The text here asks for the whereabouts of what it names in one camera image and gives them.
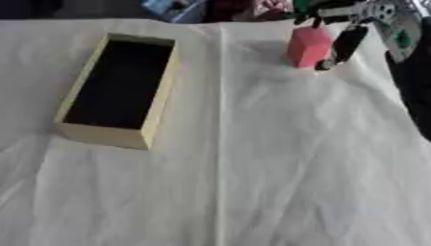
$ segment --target table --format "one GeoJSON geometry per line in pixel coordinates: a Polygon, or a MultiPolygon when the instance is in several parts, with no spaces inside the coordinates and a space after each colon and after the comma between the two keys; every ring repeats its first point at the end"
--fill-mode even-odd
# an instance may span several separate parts
{"type": "Polygon", "coordinates": [[[317,74],[286,60],[292,28],[0,22],[2,245],[429,245],[430,144],[375,30],[317,74]],[[52,124],[106,32],[180,45],[151,152],[74,142],[52,124]]]}

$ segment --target object in background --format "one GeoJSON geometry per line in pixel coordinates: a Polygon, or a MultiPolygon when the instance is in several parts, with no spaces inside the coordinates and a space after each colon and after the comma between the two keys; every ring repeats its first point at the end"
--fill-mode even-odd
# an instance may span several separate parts
{"type": "Polygon", "coordinates": [[[234,16],[235,21],[269,21],[289,18],[292,0],[253,0],[250,8],[234,16]]]}
{"type": "Polygon", "coordinates": [[[177,54],[173,40],[107,35],[64,99],[55,123],[70,139],[150,148],[177,54]]]}
{"type": "Polygon", "coordinates": [[[331,38],[321,28],[302,27],[293,31],[288,56],[298,68],[315,66],[328,54],[331,38]]]}
{"type": "Polygon", "coordinates": [[[171,23],[202,22],[207,0],[143,0],[142,7],[171,23]]]}

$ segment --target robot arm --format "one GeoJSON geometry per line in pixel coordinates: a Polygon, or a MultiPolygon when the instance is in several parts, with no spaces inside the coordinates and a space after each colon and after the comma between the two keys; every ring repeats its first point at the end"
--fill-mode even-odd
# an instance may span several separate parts
{"type": "Polygon", "coordinates": [[[326,0],[308,6],[305,2],[294,2],[296,24],[308,18],[315,19],[314,27],[350,22],[334,41],[331,56],[316,69],[348,61],[366,37],[366,25],[373,23],[389,49],[386,61],[401,98],[419,131],[431,140],[431,79],[426,72],[431,69],[431,1],[326,0]]]}

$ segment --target red cube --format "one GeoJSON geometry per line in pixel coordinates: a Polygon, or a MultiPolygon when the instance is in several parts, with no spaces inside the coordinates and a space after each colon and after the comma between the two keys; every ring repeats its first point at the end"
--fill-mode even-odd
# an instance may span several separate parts
{"type": "Polygon", "coordinates": [[[331,48],[332,40],[321,28],[301,27],[293,30],[288,56],[298,68],[315,66],[331,48]]]}

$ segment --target open box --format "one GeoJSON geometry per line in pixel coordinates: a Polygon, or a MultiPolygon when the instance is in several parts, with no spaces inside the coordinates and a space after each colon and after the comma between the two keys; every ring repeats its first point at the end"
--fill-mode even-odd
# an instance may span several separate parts
{"type": "Polygon", "coordinates": [[[108,34],[63,100],[54,121],[70,139],[148,149],[177,64],[173,40],[108,34]]]}

